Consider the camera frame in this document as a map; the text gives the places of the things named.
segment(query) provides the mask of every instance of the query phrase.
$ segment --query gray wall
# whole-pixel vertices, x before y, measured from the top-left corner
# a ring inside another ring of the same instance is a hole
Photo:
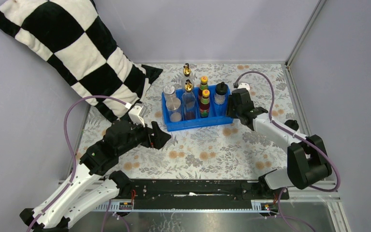
[[[95,0],[137,62],[286,60],[318,0]]]
[[[0,31],[0,232],[25,231],[19,213],[44,201],[66,174],[63,118],[78,99],[55,69]],[[85,108],[69,119],[73,145]]]
[[[329,0],[292,72],[311,130],[340,170],[352,231],[371,231],[371,1]]]

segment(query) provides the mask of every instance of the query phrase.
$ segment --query table surface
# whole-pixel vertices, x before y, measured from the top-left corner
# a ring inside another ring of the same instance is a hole
[[[180,88],[182,64],[152,64],[164,72],[151,85],[143,103],[147,124],[156,121],[162,130],[161,92],[169,83]],[[230,88],[238,76],[255,70],[266,74],[275,89],[272,115],[285,122],[294,119],[294,110],[280,64],[197,64],[190,65],[197,78],[208,76],[209,85],[224,81]],[[255,106],[269,109],[271,91],[267,81],[255,74],[242,80],[250,85]],[[95,107],[91,107],[79,145],[77,157],[100,140],[111,125]],[[232,124],[170,132],[172,138],[161,150],[138,147],[120,157],[108,174],[123,170],[130,178],[166,179],[257,179],[273,169],[286,167],[286,154],[265,136],[249,130],[239,120]]]

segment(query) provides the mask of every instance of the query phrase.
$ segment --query blue plastic tray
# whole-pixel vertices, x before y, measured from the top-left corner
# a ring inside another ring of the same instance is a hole
[[[164,99],[164,94],[163,93],[161,94],[161,98],[163,100],[163,118],[164,118],[164,123],[167,126],[167,131],[179,131],[179,130],[186,130],[186,129],[191,129],[191,128],[209,127],[209,126],[232,123],[233,119],[225,116],[225,113],[227,110],[228,95],[230,94],[229,89],[228,89],[228,93],[226,94],[226,100],[224,104],[222,105],[217,105],[214,102],[215,86],[208,86],[208,89],[210,91],[210,112],[208,113],[208,117],[206,118],[200,117],[200,110],[198,107],[199,88],[194,88],[194,95],[196,96],[196,99],[197,99],[196,119],[183,120],[180,122],[170,122],[169,112],[166,108],[166,100]],[[183,95],[183,90],[178,89],[175,91],[175,94],[181,100],[181,96]]]

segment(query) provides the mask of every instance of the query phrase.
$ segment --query condiment bottle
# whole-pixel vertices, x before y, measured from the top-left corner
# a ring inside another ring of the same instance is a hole
[[[215,87],[215,95],[214,95],[214,102],[217,105],[222,105],[225,102],[225,95],[228,92],[228,86],[221,82],[220,84],[217,84]]]
[[[202,92],[206,89],[208,89],[208,77],[202,76],[199,88],[199,100],[201,99]]]
[[[200,117],[208,117],[210,112],[210,91],[208,89],[202,92],[200,100]]]

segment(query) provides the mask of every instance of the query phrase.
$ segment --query gold bottle cap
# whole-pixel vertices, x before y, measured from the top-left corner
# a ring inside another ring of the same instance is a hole
[[[201,83],[206,84],[208,82],[208,77],[207,76],[202,76],[201,77]]]
[[[184,85],[184,89],[187,91],[187,92],[191,92],[193,91],[193,84],[190,82],[190,81],[187,81]]]
[[[184,74],[184,76],[190,76],[190,74],[191,74],[190,65],[188,63],[186,63],[184,65],[183,74]]]
[[[202,96],[205,97],[205,98],[209,97],[210,96],[210,91],[208,89],[203,90]]]

